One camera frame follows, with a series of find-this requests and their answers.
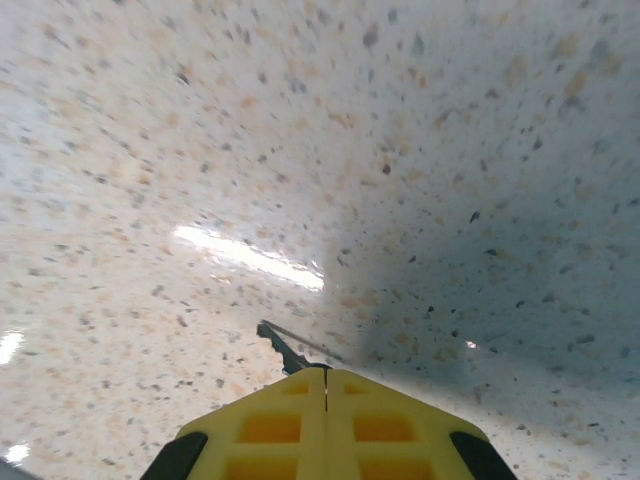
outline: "floor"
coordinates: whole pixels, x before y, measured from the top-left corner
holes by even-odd
[[[268,319],[521,480],[640,478],[638,0],[0,13],[6,460],[139,477]]]

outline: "yellow plastic body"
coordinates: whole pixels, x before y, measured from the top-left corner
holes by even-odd
[[[189,423],[209,439],[188,479],[473,480],[449,434],[474,425],[344,370],[326,391],[308,368]]]

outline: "yellow robot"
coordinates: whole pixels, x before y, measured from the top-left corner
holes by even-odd
[[[142,480],[516,480],[474,425],[295,354],[290,374],[184,426]]]

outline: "terrazzo floor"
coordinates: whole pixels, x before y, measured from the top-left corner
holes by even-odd
[[[0,22],[6,460],[138,478],[282,378],[268,319],[476,423],[521,480],[640,478],[638,0]]]

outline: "speckled floor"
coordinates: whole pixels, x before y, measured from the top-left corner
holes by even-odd
[[[638,0],[5,0],[1,454],[137,478],[269,319],[640,478]]]

